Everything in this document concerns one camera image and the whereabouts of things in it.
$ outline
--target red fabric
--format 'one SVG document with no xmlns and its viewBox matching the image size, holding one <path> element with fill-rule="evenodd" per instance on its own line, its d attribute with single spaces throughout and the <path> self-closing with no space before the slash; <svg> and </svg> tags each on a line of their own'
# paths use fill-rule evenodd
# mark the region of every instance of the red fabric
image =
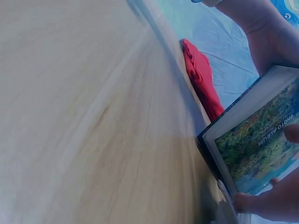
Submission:
<svg viewBox="0 0 299 224">
<path fill-rule="evenodd" d="M 213 122 L 224 112 L 224 108 L 213 86 L 209 60 L 187 39 L 183 39 L 182 44 L 188 76 L 209 119 Z"/>
</svg>

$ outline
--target photo album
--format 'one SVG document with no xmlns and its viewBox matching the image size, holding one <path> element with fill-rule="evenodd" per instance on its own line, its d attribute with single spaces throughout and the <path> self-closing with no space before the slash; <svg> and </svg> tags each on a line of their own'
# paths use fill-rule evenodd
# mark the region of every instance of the photo album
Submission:
<svg viewBox="0 0 299 224">
<path fill-rule="evenodd" d="M 284 127 L 299 123 L 299 68 L 275 65 L 199 136 L 229 194 L 258 195 L 299 167 Z"/>
</svg>

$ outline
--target wooden surface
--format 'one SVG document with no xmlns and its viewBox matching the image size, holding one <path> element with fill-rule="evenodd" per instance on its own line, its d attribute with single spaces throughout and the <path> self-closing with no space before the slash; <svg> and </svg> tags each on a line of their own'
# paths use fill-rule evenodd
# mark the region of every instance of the wooden surface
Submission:
<svg viewBox="0 0 299 224">
<path fill-rule="evenodd" d="M 0 2 L 0 223 L 207 223 L 215 180 L 153 0 Z"/>
</svg>

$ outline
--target light blue fabric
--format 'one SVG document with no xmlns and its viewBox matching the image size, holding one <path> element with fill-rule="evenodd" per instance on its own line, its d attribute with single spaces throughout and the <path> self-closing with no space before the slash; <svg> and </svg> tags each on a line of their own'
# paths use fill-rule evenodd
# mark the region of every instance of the light blue fabric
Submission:
<svg viewBox="0 0 299 224">
<path fill-rule="evenodd" d="M 210 60 L 222 105 L 231 105 L 257 78 L 245 34 L 215 8 L 191 0 L 157 0 L 178 39 L 186 38 Z M 299 0 L 272 0 L 281 15 L 299 26 Z"/>
</svg>

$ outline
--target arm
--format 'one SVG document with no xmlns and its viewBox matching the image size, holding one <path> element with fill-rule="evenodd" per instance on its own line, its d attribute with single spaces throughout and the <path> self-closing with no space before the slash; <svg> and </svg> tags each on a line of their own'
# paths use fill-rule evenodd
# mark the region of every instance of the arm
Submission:
<svg viewBox="0 0 299 224">
<path fill-rule="evenodd" d="M 299 64 L 299 33 L 269 0 L 223 0 L 218 10 L 245 32 L 260 75 L 273 63 Z"/>
</svg>

